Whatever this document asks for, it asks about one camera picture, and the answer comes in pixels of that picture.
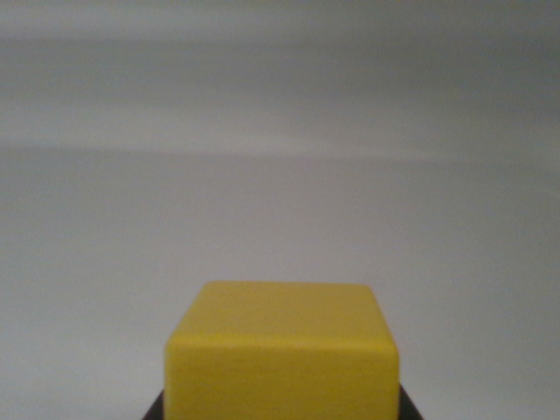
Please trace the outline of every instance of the cube top face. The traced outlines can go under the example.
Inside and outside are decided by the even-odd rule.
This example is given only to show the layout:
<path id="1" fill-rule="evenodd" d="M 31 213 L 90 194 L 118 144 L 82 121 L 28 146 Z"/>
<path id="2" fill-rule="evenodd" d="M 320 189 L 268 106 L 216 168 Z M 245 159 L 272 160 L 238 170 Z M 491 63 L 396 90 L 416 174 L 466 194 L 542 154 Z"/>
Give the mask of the cube top face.
<path id="1" fill-rule="evenodd" d="M 211 282 L 165 347 L 165 420 L 396 420 L 398 353 L 358 284 Z"/>
<path id="2" fill-rule="evenodd" d="M 207 283 L 171 340 L 396 350 L 371 290 L 344 283 Z"/>

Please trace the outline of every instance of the cube front face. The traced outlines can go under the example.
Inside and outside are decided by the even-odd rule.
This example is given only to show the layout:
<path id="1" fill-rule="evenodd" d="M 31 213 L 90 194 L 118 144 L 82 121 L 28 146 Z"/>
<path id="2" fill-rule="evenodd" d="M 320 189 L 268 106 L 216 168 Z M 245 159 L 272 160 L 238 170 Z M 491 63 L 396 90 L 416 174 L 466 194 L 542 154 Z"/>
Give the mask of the cube front face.
<path id="1" fill-rule="evenodd" d="M 213 282 L 165 348 L 166 420 L 396 420 L 398 387 L 366 286 Z"/>

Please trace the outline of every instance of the white backdrop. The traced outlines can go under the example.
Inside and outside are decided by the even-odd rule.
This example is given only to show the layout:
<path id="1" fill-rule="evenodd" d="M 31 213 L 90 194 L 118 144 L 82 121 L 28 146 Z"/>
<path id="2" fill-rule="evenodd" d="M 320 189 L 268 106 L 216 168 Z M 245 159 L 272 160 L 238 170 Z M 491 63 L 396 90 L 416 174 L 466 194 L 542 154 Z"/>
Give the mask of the white backdrop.
<path id="1" fill-rule="evenodd" d="M 426 418 L 557 418 L 560 19 L 481 4 L 0 7 L 0 417 L 140 418 L 243 278 L 370 284 Z"/>

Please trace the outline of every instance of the yellow cube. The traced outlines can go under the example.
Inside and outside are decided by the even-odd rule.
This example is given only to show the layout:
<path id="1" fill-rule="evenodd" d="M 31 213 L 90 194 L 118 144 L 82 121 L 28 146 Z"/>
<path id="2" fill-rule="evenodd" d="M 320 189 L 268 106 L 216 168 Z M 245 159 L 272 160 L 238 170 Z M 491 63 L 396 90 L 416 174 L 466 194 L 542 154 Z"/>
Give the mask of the yellow cube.
<path id="1" fill-rule="evenodd" d="M 165 420 L 396 420 L 399 359 L 366 285 L 211 282 L 165 347 Z"/>

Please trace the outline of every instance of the black base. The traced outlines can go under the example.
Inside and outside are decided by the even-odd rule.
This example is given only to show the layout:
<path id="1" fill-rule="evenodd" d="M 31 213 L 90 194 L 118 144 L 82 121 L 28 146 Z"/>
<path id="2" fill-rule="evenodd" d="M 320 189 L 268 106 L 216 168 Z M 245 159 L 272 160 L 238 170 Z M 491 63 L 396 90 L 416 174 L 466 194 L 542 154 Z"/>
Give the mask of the black base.
<path id="1" fill-rule="evenodd" d="M 151 405 L 143 420 L 164 420 L 164 391 L 159 394 L 156 401 Z M 399 420 L 423 420 L 403 386 L 401 386 Z"/>

